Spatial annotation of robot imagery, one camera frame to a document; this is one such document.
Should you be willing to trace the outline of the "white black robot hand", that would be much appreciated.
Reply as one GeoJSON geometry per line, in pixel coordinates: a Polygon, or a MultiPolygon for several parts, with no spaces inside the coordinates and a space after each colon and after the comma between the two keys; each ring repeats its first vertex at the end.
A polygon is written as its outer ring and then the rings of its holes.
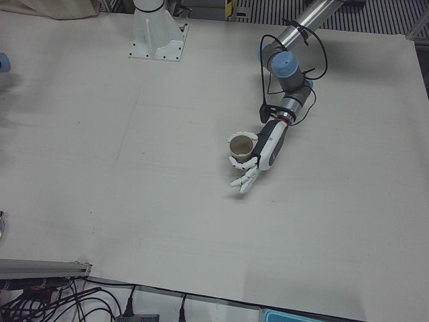
{"type": "Polygon", "coordinates": [[[259,174],[272,167],[283,146],[288,128],[289,125],[285,121],[274,119],[268,121],[259,133],[239,131],[228,139],[228,144],[231,145],[235,138],[244,136],[252,144],[251,151],[245,153],[245,157],[237,158],[237,155],[232,152],[229,156],[231,166],[243,171],[242,176],[230,183],[231,187],[237,187],[241,194],[245,194],[252,187],[259,174]]]}

